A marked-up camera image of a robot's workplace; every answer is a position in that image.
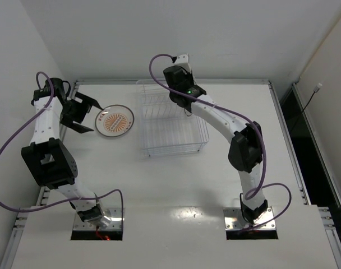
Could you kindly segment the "orange sunburst pattern plate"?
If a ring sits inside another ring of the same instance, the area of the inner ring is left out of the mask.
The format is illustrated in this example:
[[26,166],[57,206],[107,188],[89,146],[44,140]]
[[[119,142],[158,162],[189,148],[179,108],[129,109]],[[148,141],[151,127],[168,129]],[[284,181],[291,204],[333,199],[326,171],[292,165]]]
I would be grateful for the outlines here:
[[95,118],[96,130],[105,137],[116,138],[125,135],[133,126],[133,111],[124,105],[110,105]]

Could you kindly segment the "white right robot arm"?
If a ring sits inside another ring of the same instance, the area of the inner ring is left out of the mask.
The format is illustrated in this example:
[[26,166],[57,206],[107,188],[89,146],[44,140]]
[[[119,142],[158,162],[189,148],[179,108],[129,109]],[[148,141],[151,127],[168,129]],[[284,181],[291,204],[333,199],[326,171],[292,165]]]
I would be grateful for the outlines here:
[[172,65],[163,71],[171,101],[205,120],[229,142],[228,160],[239,173],[243,192],[242,215],[249,224],[254,224],[268,207],[261,189],[266,157],[260,125],[218,107],[210,95],[196,84],[188,55],[171,57],[171,60]]

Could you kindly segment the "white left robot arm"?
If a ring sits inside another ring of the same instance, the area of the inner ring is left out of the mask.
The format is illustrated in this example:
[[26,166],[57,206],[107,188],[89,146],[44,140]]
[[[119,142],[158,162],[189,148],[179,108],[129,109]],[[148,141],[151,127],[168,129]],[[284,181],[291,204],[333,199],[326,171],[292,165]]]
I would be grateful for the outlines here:
[[34,91],[31,104],[38,117],[31,142],[22,148],[21,156],[38,186],[63,194],[82,222],[104,228],[106,210],[97,195],[79,180],[76,160],[60,138],[61,126],[80,134],[90,132],[82,121],[92,107],[100,105],[84,94],[77,94],[80,101],[68,99],[70,90],[65,84],[65,80],[51,78]]

